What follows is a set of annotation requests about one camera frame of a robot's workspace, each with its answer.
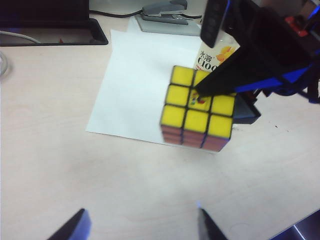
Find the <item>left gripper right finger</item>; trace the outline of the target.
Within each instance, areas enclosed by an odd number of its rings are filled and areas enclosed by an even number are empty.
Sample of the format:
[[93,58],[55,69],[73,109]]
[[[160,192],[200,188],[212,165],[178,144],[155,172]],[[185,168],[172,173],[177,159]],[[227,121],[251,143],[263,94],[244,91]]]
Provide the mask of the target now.
[[200,240],[227,240],[225,234],[202,207],[198,208],[197,226]]

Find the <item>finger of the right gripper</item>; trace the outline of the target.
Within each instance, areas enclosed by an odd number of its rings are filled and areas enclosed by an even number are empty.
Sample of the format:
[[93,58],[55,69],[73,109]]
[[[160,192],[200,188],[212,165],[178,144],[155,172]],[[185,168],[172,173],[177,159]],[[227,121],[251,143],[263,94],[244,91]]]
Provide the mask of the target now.
[[244,93],[239,93],[235,97],[233,123],[251,125],[261,117],[261,113],[255,107],[256,100],[250,99]]
[[239,44],[196,84],[201,96],[262,90],[281,96],[313,95],[313,35],[275,12],[234,12],[227,32]]

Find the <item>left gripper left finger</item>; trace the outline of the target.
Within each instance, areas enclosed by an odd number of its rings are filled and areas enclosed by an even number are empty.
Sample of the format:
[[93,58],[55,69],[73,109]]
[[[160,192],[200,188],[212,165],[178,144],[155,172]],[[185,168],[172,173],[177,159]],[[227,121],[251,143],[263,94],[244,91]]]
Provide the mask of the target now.
[[90,235],[90,215],[87,209],[81,208],[49,240],[87,240]]

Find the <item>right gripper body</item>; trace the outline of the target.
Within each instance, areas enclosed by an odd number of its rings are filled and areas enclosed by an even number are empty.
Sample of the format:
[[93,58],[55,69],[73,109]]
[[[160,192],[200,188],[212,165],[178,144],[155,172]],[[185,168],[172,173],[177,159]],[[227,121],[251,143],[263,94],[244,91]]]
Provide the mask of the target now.
[[292,83],[277,85],[275,87],[263,89],[265,96],[275,93],[281,96],[292,96],[299,94],[308,99],[310,103],[320,101],[320,8],[304,7],[296,16],[287,16],[285,23],[297,36],[302,44],[302,48],[312,57],[309,67],[300,75],[291,72],[283,76],[283,79],[291,80]]

